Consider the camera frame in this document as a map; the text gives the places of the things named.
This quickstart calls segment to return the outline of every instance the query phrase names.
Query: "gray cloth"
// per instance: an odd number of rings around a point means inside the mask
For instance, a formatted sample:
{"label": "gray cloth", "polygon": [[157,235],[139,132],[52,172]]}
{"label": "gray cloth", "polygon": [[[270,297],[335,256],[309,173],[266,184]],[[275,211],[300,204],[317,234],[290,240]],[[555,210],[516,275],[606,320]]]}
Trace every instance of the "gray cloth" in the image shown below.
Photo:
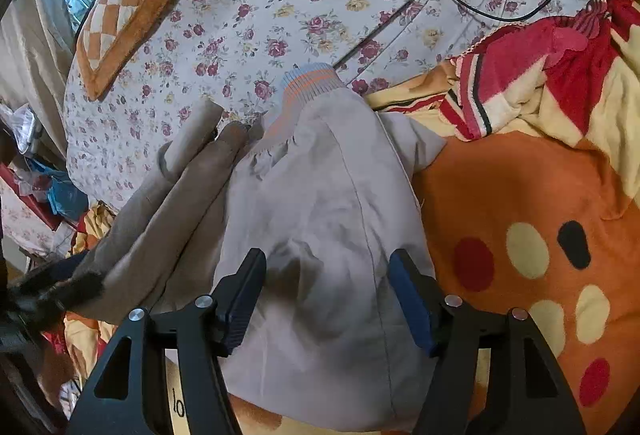
{"label": "gray cloth", "polygon": [[79,312],[118,323],[136,306],[179,309],[259,247],[266,283],[242,345],[221,360],[228,391],[319,427],[410,429],[434,362],[386,268],[403,247],[434,274],[410,179],[444,141],[374,113],[330,66],[283,82],[282,113],[253,148],[234,123],[202,148],[219,109],[192,114],[78,269],[106,276]]}
{"label": "gray cloth", "polygon": [[230,393],[338,431],[412,428],[434,361],[386,268],[404,247],[434,274],[410,176],[443,145],[337,88],[305,103],[288,140],[266,138],[239,162],[214,285],[252,247],[268,269],[242,345],[221,360]]}
{"label": "gray cloth", "polygon": [[[102,295],[78,307],[79,314],[117,324],[132,308],[150,309],[172,287],[180,253],[207,209],[224,200],[236,154],[247,139],[245,127],[235,123],[209,142],[220,116],[222,108],[204,98],[176,139],[161,148],[108,235],[74,273],[105,277]],[[210,279],[203,292],[209,287]],[[176,301],[192,298],[193,290],[184,291],[186,296]]]}

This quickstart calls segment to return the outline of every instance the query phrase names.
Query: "cream polka dot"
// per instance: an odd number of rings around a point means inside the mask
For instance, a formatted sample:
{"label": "cream polka dot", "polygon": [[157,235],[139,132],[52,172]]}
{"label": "cream polka dot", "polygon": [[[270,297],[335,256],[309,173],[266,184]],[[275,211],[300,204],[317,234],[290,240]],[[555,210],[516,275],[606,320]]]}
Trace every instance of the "cream polka dot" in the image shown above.
{"label": "cream polka dot", "polygon": [[564,332],[564,310],[555,301],[540,300],[529,309],[529,314],[536,322],[546,344],[556,357],[564,349],[566,334]]}
{"label": "cream polka dot", "polygon": [[476,363],[476,383],[487,388],[489,386],[489,368],[491,366],[491,349],[478,350]]}
{"label": "cream polka dot", "polygon": [[580,292],[575,305],[575,335],[580,342],[590,345],[604,334],[611,305],[597,285],[587,285]]}
{"label": "cream polka dot", "polygon": [[525,278],[540,278],[549,267],[549,250],[535,227],[514,222],[507,230],[507,255]]}

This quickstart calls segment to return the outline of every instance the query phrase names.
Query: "blue plastic bag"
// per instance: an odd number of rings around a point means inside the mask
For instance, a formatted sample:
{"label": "blue plastic bag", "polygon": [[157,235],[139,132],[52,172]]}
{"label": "blue plastic bag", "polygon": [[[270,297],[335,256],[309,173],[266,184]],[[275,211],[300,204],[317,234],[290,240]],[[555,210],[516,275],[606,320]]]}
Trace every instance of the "blue plastic bag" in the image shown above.
{"label": "blue plastic bag", "polygon": [[31,170],[51,177],[47,199],[53,214],[61,214],[77,222],[89,209],[89,198],[74,186],[66,172],[49,168],[35,159],[26,158],[26,161]]}

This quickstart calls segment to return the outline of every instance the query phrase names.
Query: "metal screw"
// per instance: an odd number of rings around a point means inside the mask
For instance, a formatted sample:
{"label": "metal screw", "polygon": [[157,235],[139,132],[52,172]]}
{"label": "metal screw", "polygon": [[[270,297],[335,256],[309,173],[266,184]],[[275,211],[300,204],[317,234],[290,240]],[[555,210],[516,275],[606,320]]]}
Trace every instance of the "metal screw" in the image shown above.
{"label": "metal screw", "polygon": [[211,306],[213,303],[213,299],[208,294],[204,294],[204,296],[200,296],[196,299],[196,307],[198,309],[206,309]]}
{"label": "metal screw", "polygon": [[529,313],[525,309],[515,308],[511,311],[511,315],[518,321],[524,321],[529,317]]}
{"label": "metal screw", "polygon": [[444,303],[449,305],[449,307],[460,307],[462,305],[462,298],[456,294],[447,294],[446,298],[444,298]]}
{"label": "metal screw", "polygon": [[145,317],[145,311],[143,309],[133,309],[129,313],[129,319],[131,321],[140,321],[143,317]]}

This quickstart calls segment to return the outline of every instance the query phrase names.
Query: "brown cloth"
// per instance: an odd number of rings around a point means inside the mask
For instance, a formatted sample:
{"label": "brown cloth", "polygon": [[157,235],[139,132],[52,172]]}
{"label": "brown cloth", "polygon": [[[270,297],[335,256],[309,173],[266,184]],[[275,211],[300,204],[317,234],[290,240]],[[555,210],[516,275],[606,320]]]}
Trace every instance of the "brown cloth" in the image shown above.
{"label": "brown cloth", "polygon": [[[193,288],[182,286],[188,295],[172,295],[178,258],[207,209],[224,201],[234,160],[247,139],[246,128],[231,123],[216,141],[210,141],[221,116],[222,108],[203,100],[176,139],[161,148],[109,234],[74,273],[74,277],[85,272],[105,276],[102,295],[79,307],[80,315],[119,324],[131,309],[151,308],[161,297],[171,303],[186,303],[194,297]],[[221,219],[220,230],[209,231],[209,241],[215,242],[222,232]],[[209,290],[210,281],[203,292]]]}

